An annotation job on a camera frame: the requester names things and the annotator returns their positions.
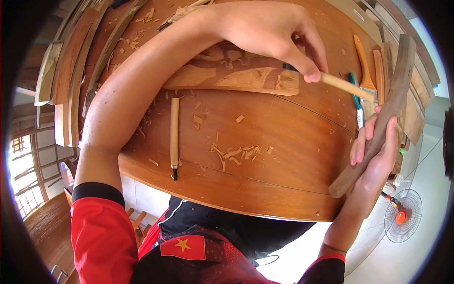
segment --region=electric fan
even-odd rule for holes
[[[382,192],[390,202],[385,214],[386,236],[393,243],[408,240],[416,231],[423,214],[423,204],[419,194],[412,189],[400,191],[394,197]]]

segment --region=orange fan knob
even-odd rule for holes
[[[404,211],[399,211],[396,215],[396,223],[398,225],[402,225],[402,223],[405,221],[405,212]]]

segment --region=hand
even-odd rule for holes
[[[364,127],[359,131],[358,138],[353,142],[350,151],[350,164],[352,166],[363,161],[366,140],[371,140],[374,136],[375,121],[377,120],[380,111],[381,106],[376,106],[375,114],[366,121]],[[366,171],[356,182],[356,184],[360,184],[362,188],[376,192],[392,171],[397,152],[396,125],[397,118],[393,116],[386,126],[385,144],[380,152],[372,158]]]
[[[328,73],[325,46],[305,8],[284,2],[247,1],[213,5],[220,19],[220,36],[239,48],[291,64],[308,83]],[[291,39],[296,34],[302,54]]]

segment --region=vietnamese flag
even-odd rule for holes
[[[205,238],[185,235],[170,239],[160,245],[161,256],[176,256],[187,260],[205,260]]]

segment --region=black pants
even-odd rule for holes
[[[194,225],[216,230],[226,237],[251,262],[266,257],[303,235],[314,222],[296,222],[252,217],[226,212],[190,201],[181,203],[175,196],[170,198],[169,218],[160,224],[163,235],[184,232]]]

